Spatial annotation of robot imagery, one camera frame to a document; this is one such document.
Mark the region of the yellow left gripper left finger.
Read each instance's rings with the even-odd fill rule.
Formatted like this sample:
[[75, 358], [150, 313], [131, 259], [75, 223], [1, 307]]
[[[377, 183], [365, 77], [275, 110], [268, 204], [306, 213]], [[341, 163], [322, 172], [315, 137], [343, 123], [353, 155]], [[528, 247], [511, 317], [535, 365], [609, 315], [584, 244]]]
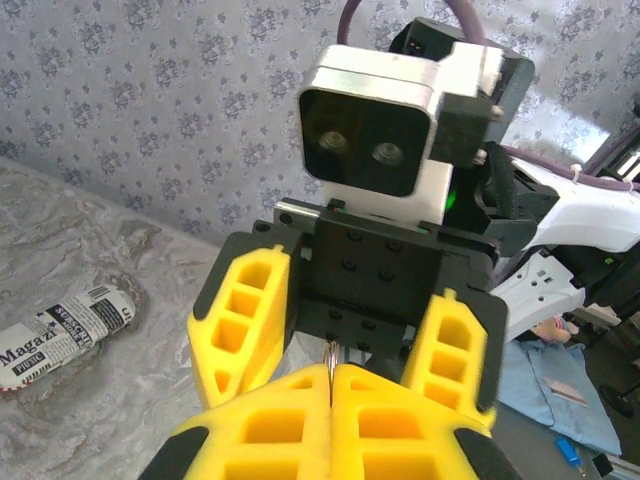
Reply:
[[184, 421], [144, 479], [328, 479], [330, 384], [305, 367]]

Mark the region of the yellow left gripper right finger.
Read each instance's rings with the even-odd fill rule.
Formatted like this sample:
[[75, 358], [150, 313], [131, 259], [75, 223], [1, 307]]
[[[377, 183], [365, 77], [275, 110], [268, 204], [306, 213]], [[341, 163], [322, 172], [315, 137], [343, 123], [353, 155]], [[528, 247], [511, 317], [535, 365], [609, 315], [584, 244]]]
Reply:
[[519, 479], [476, 420], [350, 364], [332, 384], [332, 479]]

